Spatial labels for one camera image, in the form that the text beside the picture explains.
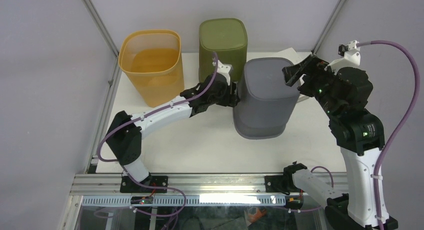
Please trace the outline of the grey slatted waste bin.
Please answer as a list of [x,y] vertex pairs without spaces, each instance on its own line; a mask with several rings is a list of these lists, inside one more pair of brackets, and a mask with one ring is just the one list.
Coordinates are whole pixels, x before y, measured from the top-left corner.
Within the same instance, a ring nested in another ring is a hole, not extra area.
[[249,60],[237,83],[239,102],[232,109],[237,133],[250,140],[280,136],[300,96],[296,86],[286,85],[282,72],[293,63],[282,57]]

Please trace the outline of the green slatted waste bin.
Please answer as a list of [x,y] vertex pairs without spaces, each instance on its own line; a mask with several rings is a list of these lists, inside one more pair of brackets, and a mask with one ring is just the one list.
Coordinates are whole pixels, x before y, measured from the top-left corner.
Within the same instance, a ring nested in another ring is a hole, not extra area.
[[248,34],[237,18],[217,18],[202,22],[198,30],[198,79],[203,82],[214,71],[213,53],[223,64],[230,64],[232,81],[240,81],[247,61]]

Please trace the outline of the yellow slatted waste bin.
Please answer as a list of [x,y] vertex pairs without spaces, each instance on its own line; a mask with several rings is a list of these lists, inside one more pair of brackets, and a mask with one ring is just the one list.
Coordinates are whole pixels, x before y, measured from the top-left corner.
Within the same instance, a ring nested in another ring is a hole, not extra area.
[[123,41],[119,67],[147,106],[164,104],[184,90],[181,46],[179,34],[168,29],[139,30]]

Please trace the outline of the white perforated plastic basket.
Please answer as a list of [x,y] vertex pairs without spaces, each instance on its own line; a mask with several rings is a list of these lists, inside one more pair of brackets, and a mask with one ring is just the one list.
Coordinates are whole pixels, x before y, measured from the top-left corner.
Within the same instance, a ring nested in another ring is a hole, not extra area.
[[284,58],[293,64],[297,64],[301,61],[301,57],[292,47],[276,52],[273,56]]

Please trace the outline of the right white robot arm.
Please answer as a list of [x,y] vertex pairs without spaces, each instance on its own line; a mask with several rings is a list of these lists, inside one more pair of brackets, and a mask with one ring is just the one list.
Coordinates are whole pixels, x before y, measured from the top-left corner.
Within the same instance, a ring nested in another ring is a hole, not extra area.
[[377,161],[385,145],[381,120],[366,105],[373,90],[364,70],[343,66],[332,68],[316,55],[282,69],[285,83],[314,98],[329,119],[329,128],[343,156],[348,192],[333,189],[305,165],[293,163],[283,170],[280,191],[309,194],[325,210],[335,230],[396,230],[398,221],[384,203],[382,175]]

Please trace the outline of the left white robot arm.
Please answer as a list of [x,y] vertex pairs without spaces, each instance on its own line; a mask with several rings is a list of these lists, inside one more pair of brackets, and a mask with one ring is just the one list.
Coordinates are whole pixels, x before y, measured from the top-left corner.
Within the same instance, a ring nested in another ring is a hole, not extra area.
[[132,177],[131,187],[138,193],[145,193],[151,181],[150,172],[141,159],[144,138],[173,122],[203,113],[212,105],[235,107],[238,101],[237,83],[228,81],[223,74],[211,74],[204,82],[150,111],[137,114],[118,112],[103,142]]

